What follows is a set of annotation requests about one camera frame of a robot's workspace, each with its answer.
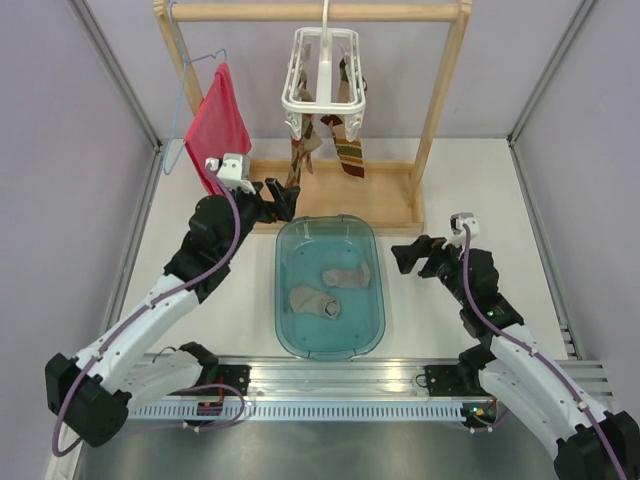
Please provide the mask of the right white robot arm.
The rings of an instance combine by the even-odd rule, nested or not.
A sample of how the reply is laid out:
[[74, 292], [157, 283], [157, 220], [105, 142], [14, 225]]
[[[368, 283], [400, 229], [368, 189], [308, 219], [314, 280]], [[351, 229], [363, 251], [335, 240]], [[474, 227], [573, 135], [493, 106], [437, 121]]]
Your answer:
[[545, 447], [558, 478], [638, 478], [638, 423], [595, 400], [542, 350], [500, 293], [491, 252], [427, 235], [391, 251], [403, 274], [423, 260], [419, 276], [438, 279], [460, 304], [465, 329], [479, 342], [459, 356], [462, 390], [503, 404]]

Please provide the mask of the argyle patterned sock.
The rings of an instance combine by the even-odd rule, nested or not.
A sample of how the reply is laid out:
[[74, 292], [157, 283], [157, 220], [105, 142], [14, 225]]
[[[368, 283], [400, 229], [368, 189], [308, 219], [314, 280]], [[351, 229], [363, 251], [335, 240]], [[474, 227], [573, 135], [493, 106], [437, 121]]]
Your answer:
[[299, 186], [302, 168], [313, 174], [312, 153], [321, 146], [322, 139], [314, 127], [314, 115], [305, 113], [301, 117], [301, 137], [291, 140], [291, 161], [285, 186]]

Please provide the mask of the white clip sock hanger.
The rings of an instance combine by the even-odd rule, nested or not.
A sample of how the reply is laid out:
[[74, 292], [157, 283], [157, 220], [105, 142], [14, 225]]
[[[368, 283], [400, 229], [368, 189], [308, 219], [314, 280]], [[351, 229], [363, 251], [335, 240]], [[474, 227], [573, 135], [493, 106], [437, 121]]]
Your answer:
[[[304, 27], [295, 31], [294, 42], [287, 67], [287, 75], [281, 95], [285, 111], [285, 124], [290, 136], [302, 137], [302, 119], [305, 114], [338, 115], [344, 120], [346, 139], [353, 141], [362, 127], [366, 96], [360, 61], [359, 35], [356, 31], [328, 26], [330, 3], [322, 6], [322, 25]], [[311, 56], [313, 45], [319, 46], [316, 92], [311, 101], [302, 99], [302, 72]], [[333, 47], [339, 45], [349, 87], [347, 100], [333, 99]]]

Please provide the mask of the grey ankle sock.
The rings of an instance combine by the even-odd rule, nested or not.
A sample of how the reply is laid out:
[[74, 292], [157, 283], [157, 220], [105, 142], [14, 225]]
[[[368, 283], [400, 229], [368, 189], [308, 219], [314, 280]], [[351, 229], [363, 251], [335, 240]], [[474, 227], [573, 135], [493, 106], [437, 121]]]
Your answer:
[[366, 262], [362, 262], [354, 269], [333, 268], [325, 270], [321, 274], [321, 278], [327, 287], [363, 289], [369, 286], [371, 271], [369, 265]]
[[298, 285], [292, 288], [288, 299], [289, 305], [295, 313], [313, 314], [335, 320], [341, 312], [338, 299], [308, 285]]

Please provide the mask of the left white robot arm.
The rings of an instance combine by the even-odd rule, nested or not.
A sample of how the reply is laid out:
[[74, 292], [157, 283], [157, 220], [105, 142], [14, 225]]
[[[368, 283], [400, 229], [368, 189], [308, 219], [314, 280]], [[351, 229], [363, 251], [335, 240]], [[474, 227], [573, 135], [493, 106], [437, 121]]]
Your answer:
[[[57, 417], [52, 451], [63, 457], [85, 443], [99, 447], [121, 430], [130, 413], [167, 395], [207, 395], [223, 390], [218, 358], [189, 342], [163, 360], [135, 366], [180, 319], [224, 281], [230, 262], [258, 223], [289, 222], [300, 194], [275, 178], [246, 188], [219, 182], [219, 194], [195, 206], [179, 250], [146, 297], [125, 318], [72, 357], [61, 353], [45, 366], [47, 404]], [[68, 427], [76, 443], [61, 447]]]

